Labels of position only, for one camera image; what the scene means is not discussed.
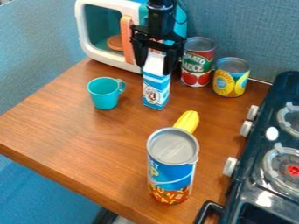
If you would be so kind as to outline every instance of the black stove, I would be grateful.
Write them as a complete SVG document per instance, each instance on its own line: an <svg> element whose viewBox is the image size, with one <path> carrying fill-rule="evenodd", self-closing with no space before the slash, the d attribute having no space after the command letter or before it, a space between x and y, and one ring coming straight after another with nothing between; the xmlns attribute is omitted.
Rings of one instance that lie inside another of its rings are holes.
<svg viewBox="0 0 299 224"><path fill-rule="evenodd" d="M206 201L195 223L216 213L223 224L299 224L299 72L278 75L247 120L243 154L224 169L232 177L225 206Z"/></svg>

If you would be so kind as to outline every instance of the blue wall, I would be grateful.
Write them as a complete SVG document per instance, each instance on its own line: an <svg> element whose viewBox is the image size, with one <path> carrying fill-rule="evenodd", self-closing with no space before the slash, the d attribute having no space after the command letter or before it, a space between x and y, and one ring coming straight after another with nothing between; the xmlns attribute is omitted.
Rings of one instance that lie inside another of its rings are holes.
<svg viewBox="0 0 299 224"><path fill-rule="evenodd" d="M215 40L217 57L247 60L252 76L272 81L299 70L297 0L183 0L189 9L189 35Z"/></svg>
<svg viewBox="0 0 299 224"><path fill-rule="evenodd" d="M15 0L0 6L0 114L85 57L74 0ZM1 224L86 224L92 201L0 155Z"/></svg>
<svg viewBox="0 0 299 224"><path fill-rule="evenodd" d="M85 58L75 0L14 0L0 6L0 115Z"/></svg>

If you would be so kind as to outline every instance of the stove burner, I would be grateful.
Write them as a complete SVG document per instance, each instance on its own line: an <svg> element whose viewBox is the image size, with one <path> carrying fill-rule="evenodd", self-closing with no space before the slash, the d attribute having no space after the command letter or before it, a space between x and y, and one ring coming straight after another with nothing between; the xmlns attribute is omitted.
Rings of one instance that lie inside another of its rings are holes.
<svg viewBox="0 0 299 224"><path fill-rule="evenodd" d="M299 196L299 150L276 143L263 159L265 179L286 193Z"/></svg>
<svg viewBox="0 0 299 224"><path fill-rule="evenodd" d="M299 175L299 167L296 165L291 165L288 167L288 171L292 175Z"/></svg>
<svg viewBox="0 0 299 224"><path fill-rule="evenodd" d="M299 137L299 106L294 106L288 101L286 107L278 111L277 120L282 129L292 136Z"/></svg>

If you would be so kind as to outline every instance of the teal cup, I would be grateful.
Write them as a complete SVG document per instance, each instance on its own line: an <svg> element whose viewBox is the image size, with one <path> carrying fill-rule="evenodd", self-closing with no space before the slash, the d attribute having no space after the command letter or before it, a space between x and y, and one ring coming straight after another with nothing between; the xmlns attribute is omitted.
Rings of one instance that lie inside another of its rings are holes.
<svg viewBox="0 0 299 224"><path fill-rule="evenodd" d="M100 77L87 84L87 90L98 109L112 109L118 102L119 95L126 89L126 82L121 79Z"/></svg>

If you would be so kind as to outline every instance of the stove knob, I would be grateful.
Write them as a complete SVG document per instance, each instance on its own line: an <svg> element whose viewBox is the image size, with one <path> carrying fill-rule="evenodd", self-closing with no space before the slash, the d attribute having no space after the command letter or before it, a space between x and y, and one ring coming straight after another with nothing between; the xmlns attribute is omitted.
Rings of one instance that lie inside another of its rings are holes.
<svg viewBox="0 0 299 224"><path fill-rule="evenodd" d="M257 112L259 111L259 107L255 105L251 105L248 113L247 113L247 120L253 121L257 115Z"/></svg>
<svg viewBox="0 0 299 224"><path fill-rule="evenodd" d="M234 157L229 157L226 161L225 167L223 168L223 174L226 175L227 177L232 177L233 175L233 170L236 167L237 164L237 159Z"/></svg>
<svg viewBox="0 0 299 224"><path fill-rule="evenodd" d="M242 127L240 129L240 134L243 137L247 137L249 135L249 132L250 132L252 126L253 126L252 122L244 121L243 125L242 125Z"/></svg>
<svg viewBox="0 0 299 224"><path fill-rule="evenodd" d="M275 141L279 136L279 131L276 127L270 127L266 130L266 138L269 141Z"/></svg>

